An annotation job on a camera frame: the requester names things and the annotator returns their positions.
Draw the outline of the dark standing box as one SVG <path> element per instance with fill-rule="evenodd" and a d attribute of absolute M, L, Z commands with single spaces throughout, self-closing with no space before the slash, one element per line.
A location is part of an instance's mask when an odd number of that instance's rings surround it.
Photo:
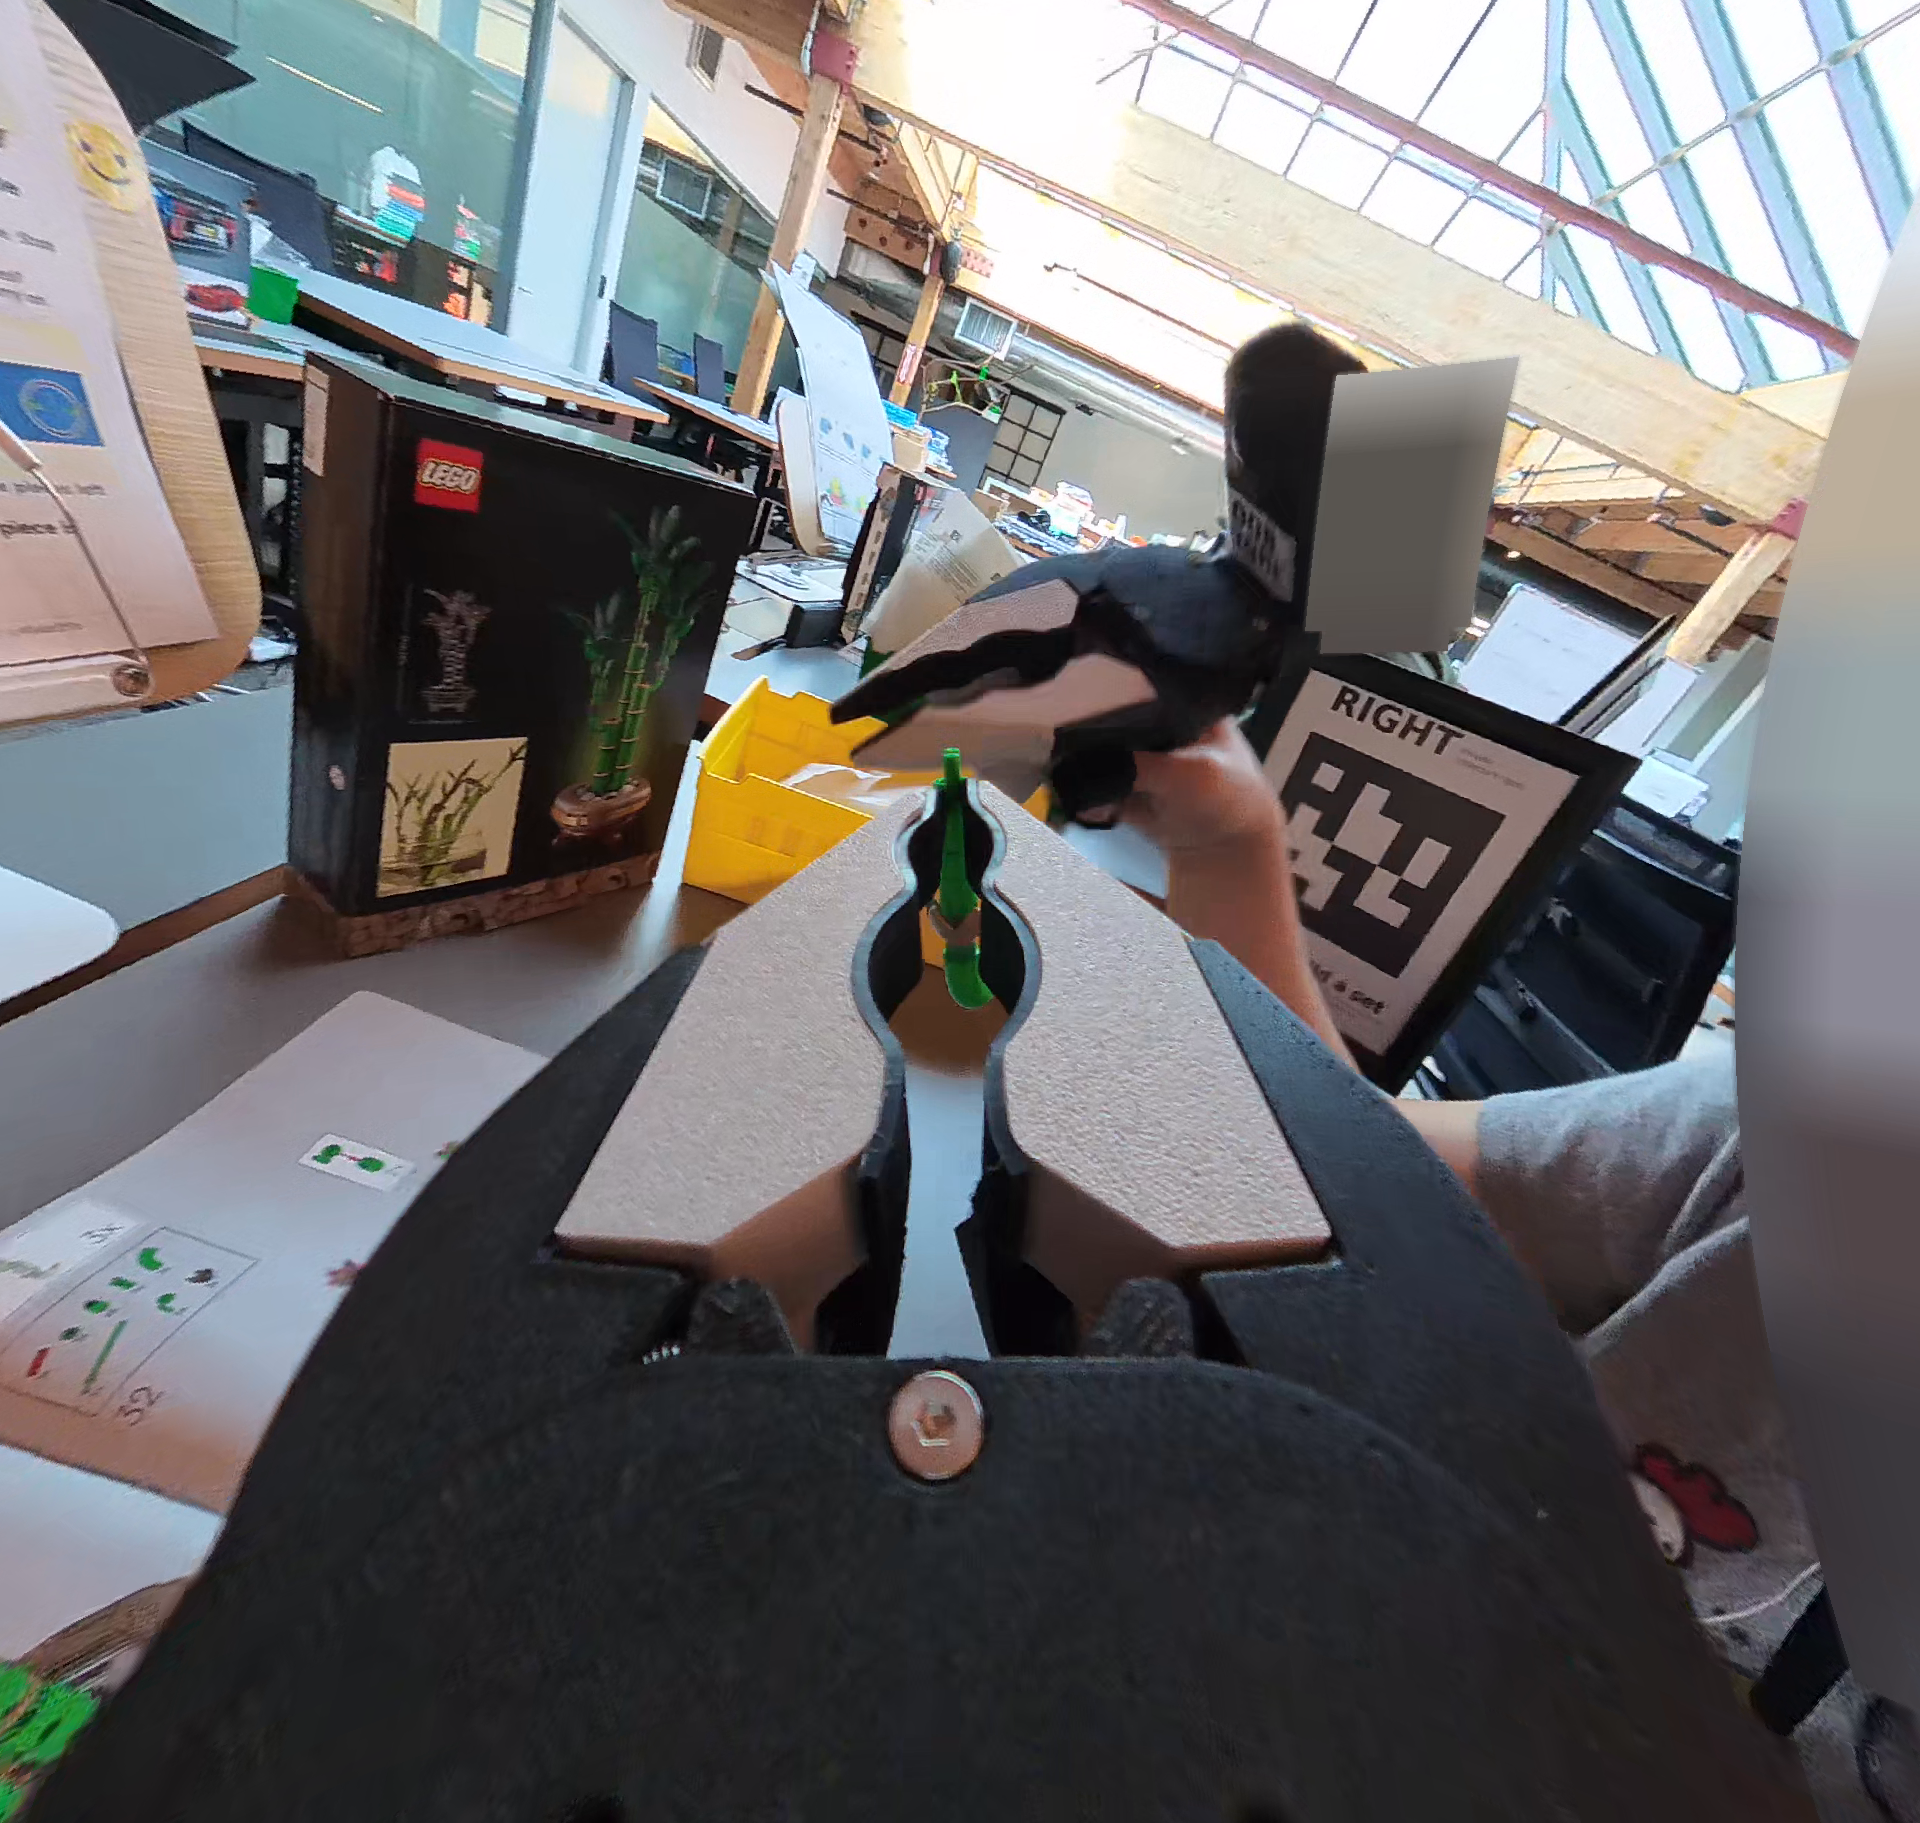
<path fill-rule="evenodd" d="M 936 473 L 886 464 L 859 520 L 841 588 L 841 641 L 865 636 L 866 614 L 893 577 L 916 522 L 940 500 L 947 481 Z"/>

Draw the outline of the whiteboard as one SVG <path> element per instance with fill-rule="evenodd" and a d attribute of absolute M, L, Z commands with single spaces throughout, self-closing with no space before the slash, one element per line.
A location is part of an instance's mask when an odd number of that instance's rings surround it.
<path fill-rule="evenodd" d="M 1536 586 L 1517 584 L 1460 663 L 1461 687 L 1541 724 L 1564 724 L 1662 625 L 1623 632 Z"/>

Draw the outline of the white poster board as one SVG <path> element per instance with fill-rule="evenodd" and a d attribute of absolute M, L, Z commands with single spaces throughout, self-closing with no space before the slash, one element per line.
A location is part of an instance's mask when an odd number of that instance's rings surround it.
<path fill-rule="evenodd" d="M 873 359 L 857 328 L 805 278 L 773 266 L 767 285 L 805 376 L 801 394 L 781 395 L 773 410 L 788 528 L 809 554 L 851 547 L 896 461 Z"/>

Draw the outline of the green bamboo stem piece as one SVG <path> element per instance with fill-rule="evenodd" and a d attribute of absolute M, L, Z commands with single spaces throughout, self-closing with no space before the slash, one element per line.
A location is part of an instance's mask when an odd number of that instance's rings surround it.
<path fill-rule="evenodd" d="M 934 786 L 940 822 L 940 869 L 927 903 L 927 927 L 940 945 L 947 995 L 965 1011 L 978 1013 L 994 1005 L 983 971 L 982 923 L 986 895 L 983 862 L 973 779 L 960 750 L 947 748 Z"/>

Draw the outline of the white desk with wood edge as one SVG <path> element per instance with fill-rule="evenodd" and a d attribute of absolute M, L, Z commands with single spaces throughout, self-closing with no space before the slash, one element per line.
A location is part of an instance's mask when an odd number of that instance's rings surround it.
<path fill-rule="evenodd" d="M 295 315 L 302 329 L 455 391 L 608 420 L 622 439 L 668 423 L 664 409 L 568 371 L 501 331 L 337 274 L 300 271 Z"/>

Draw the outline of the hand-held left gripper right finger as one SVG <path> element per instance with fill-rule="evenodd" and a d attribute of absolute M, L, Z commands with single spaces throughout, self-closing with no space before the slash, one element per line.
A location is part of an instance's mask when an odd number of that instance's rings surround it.
<path fill-rule="evenodd" d="M 1187 933 L 976 781 L 983 1071 L 976 1307 L 1071 1356 L 1127 1281 L 1318 1264 L 1334 1230 Z"/>

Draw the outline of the person's right hand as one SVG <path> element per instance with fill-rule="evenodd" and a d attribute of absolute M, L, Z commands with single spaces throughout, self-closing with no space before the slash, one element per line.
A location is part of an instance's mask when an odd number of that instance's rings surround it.
<path fill-rule="evenodd" d="M 1167 754 L 1140 752 L 1122 815 L 1167 858 L 1169 916 L 1225 947 L 1355 1067 L 1309 965 L 1285 807 L 1237 722 Z"/>

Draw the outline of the black bamboo-print box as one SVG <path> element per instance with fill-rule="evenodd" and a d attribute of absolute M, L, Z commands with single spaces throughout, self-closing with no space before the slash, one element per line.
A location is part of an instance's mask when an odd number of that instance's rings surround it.
<path fill-rule="evenodd" d="M 754 495 L 352 355 L 300 437 L 290 892 L 366 957 L 650 887 Z"/>

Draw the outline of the folded paper sheets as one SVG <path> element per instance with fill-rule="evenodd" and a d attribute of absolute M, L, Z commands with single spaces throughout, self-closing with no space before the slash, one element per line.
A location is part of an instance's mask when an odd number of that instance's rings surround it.
<path fill-rule="evenodd" d="M 966 491 L 936 488 L 866 614 L 869 648 L 881 657 L 899 654 L 1023 562 Z"/>

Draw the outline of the person's right forearm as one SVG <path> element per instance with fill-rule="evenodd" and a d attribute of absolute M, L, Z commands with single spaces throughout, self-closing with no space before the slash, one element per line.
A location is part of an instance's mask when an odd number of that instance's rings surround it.
<path fill-rule="evenodd" d="M 1731 1035 L 1575 1086 L 1395 1107 L 1590 1356 L 1765 1344 Z"/>

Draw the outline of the wooden clipboard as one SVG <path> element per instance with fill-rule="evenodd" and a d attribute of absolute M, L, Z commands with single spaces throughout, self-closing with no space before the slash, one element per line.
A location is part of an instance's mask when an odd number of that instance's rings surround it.
<path fill-rule="evenodd" d="M 2 722 L 46 724 L 117 709 L 168 705 L 225 679 L 254 645 L 261 582 L 211 407 L 181 277 L 163 239 L 153 180 L 102 69 L 60 15 L 40 0 L 43 54 L 73 138 L 110 130 L 131 160 L 136 194 L 115 187 L 86 198 L 110 319 L 136 418 L 168 508 L 215 617 L 215 636 L 186 646 L 94 660 L 2 663 Z"/>

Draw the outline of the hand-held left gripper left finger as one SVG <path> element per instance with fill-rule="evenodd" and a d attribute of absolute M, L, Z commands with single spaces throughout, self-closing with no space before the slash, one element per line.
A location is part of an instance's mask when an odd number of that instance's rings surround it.
<path fill-rule="evenodd" d="M 884 1356 L 910 1221 L 904 1054 L 920 978 L 890 803 L 720 927 L 556 1227 L 565 1255 L 754 1281 L 799 1348 Z"/>

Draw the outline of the yellow plastic bin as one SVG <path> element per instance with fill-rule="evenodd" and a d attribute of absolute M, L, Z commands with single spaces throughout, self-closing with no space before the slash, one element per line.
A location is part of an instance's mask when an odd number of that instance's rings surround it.
<path fill-rule="evenodd" d="M 830 705 L 754 679 L 698 750 L 682 882 L 754 903 L 934 770 L 888 770 L 857 754 L 877 724 L 835 724 Z"/>

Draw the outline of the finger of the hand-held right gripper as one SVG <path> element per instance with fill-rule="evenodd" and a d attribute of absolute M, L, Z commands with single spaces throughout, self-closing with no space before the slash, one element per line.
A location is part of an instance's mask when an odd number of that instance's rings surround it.
<path fill-rule="evenodd" d="M 1031 562 L 831 702 L 835 724 L 1066 726 L 1113 710 L 1113 663 L 1081 646 L 1109 562 Z"/>
<path fill-rule="evenodd" d="M 902 715 L 851 748 L 856 769 L 933 778 L 947 754 L 1005 793 L 1034 793 L 1066 752 L 1167 745 L 1169 722 L 1148 674 L 1109 651 L 1070 651 L 1030 681 L 1016 661 L 940 648 L 881 669 L 906 685 Z"/>

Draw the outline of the building instruction booklet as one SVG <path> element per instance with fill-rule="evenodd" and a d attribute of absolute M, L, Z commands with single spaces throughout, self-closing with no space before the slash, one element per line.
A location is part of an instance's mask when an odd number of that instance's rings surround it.
<path fill-rule="evenodd" d="M 5 1230 L 5 1657 L 198 1570 L 360 1266 L 542 1064 L 349 993 Z"/>

